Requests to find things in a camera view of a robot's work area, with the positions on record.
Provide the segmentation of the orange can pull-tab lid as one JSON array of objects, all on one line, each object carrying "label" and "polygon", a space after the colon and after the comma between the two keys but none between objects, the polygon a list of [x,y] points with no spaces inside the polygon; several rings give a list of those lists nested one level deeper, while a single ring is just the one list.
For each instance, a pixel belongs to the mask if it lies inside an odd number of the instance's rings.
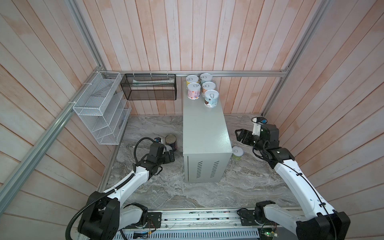
[{"label": "orange can pull-tab lid", "polygon": [[205,95],[208,90],[215,90],[216,84],[214,82],[204,82],[202,83],[202,93]]}]

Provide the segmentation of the pink can pull-tab lid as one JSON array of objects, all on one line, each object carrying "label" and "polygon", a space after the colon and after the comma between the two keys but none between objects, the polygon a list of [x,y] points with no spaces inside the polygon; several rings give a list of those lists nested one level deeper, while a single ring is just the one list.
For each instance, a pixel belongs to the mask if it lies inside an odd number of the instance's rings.
[{"label": "pink can pull-tab lid", "polygon": [[187,86],[187,97],[196,100],[201,95],[201,85],[199,83],[190,83]]}]

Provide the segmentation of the green white can pull-tab lid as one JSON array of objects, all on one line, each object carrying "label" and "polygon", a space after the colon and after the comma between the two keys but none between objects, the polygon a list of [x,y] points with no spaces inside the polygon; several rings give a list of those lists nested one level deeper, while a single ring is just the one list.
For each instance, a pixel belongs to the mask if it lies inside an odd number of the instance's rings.
[{"label": "green white can pull-tab lid", "polygon": [[213,80],[213,76],[209,73],[203,73],[200,75],[200,83],[204,84],[205,82],[211,82]]}]

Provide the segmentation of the yellow can pull-tab lid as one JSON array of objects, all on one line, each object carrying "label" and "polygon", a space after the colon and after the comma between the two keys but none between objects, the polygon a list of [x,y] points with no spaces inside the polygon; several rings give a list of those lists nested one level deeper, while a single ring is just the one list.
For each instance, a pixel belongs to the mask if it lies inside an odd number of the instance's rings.
[{"label": "yellow can pull-tab lid", "polygon": [[186,85],[188,86],[189,84],[199,83],[199,80],[199,77],[196,75],[188,75],[186,77]]}]

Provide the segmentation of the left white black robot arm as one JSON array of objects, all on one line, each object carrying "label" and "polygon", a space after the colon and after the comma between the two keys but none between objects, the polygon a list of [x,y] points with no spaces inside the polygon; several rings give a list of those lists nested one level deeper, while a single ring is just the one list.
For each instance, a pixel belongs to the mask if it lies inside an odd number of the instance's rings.
[{"label": "left white black robot arm", "polygon": [[91,240],[111,240],[117,232],[128,226],[149,227],[147,207],[124,202],[141,185],[157,176],[164,164],[174,162],[175,156],[171,146],[155,140],[150,145],[149,153],[140,160],[135,157],[133,170],[117,184],[104,192],[93,192],[84,207],[70,220],[65,238],[71,239],[71,227],[79,221],[78,232]]}]

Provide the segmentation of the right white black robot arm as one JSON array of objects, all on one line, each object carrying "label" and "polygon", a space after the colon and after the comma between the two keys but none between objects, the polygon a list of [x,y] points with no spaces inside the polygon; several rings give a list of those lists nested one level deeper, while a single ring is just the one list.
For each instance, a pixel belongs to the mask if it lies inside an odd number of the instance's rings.
[{"label": "right white black robot arm", "polygon": [[256,203],[254,221],[263,227],[276,223],[300,240],[343,240],[350,218],[338,212],[310,183],[291,152],[280,147],[279,129],[265,120],[254,123],[252,131],[235,131],[237,141],[252,147],[254,155],[267,162],[284,180],[297,199],[302,214],[280,207],[273,201]]}]

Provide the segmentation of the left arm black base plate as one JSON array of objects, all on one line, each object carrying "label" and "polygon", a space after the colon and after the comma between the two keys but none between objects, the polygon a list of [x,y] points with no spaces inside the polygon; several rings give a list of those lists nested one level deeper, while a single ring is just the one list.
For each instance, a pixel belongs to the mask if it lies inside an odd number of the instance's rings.
[{"label": "left arm black base plate", "polygon": [[159,229],[162,223],[162,213],[161,212],[144,212],[142,214],[142,219],[140,226],[144,228]]}]

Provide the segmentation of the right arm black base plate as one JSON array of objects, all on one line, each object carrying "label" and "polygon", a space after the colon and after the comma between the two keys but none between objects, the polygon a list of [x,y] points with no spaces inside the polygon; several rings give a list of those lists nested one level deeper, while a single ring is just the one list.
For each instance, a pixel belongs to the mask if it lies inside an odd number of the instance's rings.
[{"label": "right arm black base plate", "polygon": [[255,211],[241,208],[237,210],[237,214],[240,217],[241,225],[246,226],[260,226],[255,219]]}]

